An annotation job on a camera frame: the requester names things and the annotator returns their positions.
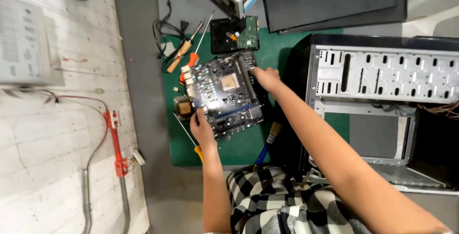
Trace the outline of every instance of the yellow screwdriver handle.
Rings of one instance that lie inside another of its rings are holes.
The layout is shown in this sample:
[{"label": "yellow screwdriver handle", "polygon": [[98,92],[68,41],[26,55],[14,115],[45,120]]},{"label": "yellow screwdriver handle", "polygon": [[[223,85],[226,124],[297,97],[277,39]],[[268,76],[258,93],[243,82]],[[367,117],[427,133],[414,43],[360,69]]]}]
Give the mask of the yellow screwdriver handle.
[{"label": "yellow screwdriver handle", "polygon": [[201,158],[201,163],[204,162],[204,160],[202,158],[202,150],[201,150],[201,147],[199,145],[195,147],[195,152],[199,155],[199,158]]}]

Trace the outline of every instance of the hand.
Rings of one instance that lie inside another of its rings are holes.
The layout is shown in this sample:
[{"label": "hand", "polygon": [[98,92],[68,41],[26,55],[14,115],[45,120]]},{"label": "hand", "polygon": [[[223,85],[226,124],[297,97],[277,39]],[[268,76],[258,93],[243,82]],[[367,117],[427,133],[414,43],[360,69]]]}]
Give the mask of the hand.
[{"label": "hand", "polygon": [[217,150],[217,142],[213,136],[212,128],[207,122],[206,116],[202,109],[196,110],[191,117],[190,129],[193,136],[201,146],[202,152]]},{"label": "hand", "polygon": [[251,73],[255,76],[258,83],[269,93],[271,93],[276,86],[282,84],[279,70],[274,70],[271,67],[268,67],[266,70],[255,67],[252,69]]}]

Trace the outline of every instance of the concrete floor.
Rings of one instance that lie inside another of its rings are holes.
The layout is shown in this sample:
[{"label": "concrete floor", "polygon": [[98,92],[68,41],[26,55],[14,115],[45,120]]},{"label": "concrete floor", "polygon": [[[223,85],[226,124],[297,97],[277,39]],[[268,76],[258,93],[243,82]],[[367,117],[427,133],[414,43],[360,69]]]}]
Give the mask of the concrete floor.
[{"label": "concrete floor", "polygon": [[[116,0],[116,6],[137,143],[147,161],[142,172],[150,233],[202,233],[202,171],[172,167],[169,157],[161,62],[152,35],[158,0]],[[459,232],[459,197],[407,196]]]}]

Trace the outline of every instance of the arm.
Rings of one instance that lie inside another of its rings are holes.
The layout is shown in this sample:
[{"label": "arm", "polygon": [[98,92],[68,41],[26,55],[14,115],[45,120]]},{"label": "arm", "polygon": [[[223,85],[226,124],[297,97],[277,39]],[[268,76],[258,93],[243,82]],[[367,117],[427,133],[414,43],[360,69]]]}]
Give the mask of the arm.
[{"label": "arm", "polygon": [[204,231],[230,233],[231,204],[223,167],[212,128],[201,109],[198,109],[191,118],[191,132],[199,142],[203,156]]},{"label": "arm", "polygon": [[255,68],[293,130],[340,198],[377,233],[438,232],[448,228],[376,173],[313,109],[279,79],[279,72]]}]

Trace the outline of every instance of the plaid shirt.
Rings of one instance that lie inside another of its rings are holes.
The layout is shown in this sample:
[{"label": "plaid shirt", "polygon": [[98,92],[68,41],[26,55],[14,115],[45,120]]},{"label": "plaid shirt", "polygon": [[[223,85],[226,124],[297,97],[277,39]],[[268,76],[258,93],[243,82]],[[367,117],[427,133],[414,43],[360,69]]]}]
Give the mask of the plaid shirt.
[{"label": "plaid shirt", "polygon": [[330,186],[298,183],[281,168],[233,172],[226,185],[233,233],[370,233]]}]

